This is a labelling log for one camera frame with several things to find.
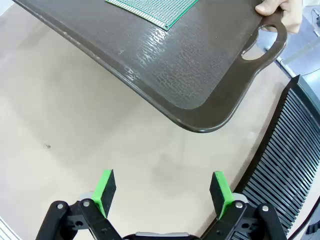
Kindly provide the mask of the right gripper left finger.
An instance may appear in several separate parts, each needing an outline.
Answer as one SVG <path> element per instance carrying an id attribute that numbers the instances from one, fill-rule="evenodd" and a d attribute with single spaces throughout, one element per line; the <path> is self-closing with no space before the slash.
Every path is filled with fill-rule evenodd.
<path id="1" fill-rule="evenodd" d="M 37 240 L 73 240 L 80 230 L 89 230 L 95 240 L 121 240 L 122 237 L 107 219 L 116 183 L 114 171 L 107 169 L 89 198 L 74 204 L 57 200 L 51 203 Z"/>

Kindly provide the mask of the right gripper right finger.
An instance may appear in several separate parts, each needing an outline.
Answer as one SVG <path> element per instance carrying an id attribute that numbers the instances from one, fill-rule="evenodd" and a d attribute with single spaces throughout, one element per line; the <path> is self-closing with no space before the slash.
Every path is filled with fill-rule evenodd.
<path id="1" fill-rule="evenodd" d="M 212 174 L 209 187 L 216 219 L 202 240 L 231 240 L 242 235 L 249 240 L 285 240 L 286 234 L 275 207 L 249 204 L 243 194 L 233 194 L 222 171 Z"/>

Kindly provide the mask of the person's left hand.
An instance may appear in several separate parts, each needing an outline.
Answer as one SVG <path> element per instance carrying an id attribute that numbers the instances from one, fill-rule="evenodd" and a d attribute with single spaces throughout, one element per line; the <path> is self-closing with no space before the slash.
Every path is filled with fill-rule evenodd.
<path id="1" fill-rule="evenodd" d="M 297 34 L 303 20 L 302 0 L 264 0 L 255 6 L 255 11 L 262 16 L 270 16 L 280 8 L 283 13 L 281 22 L 288 33 Z"/>

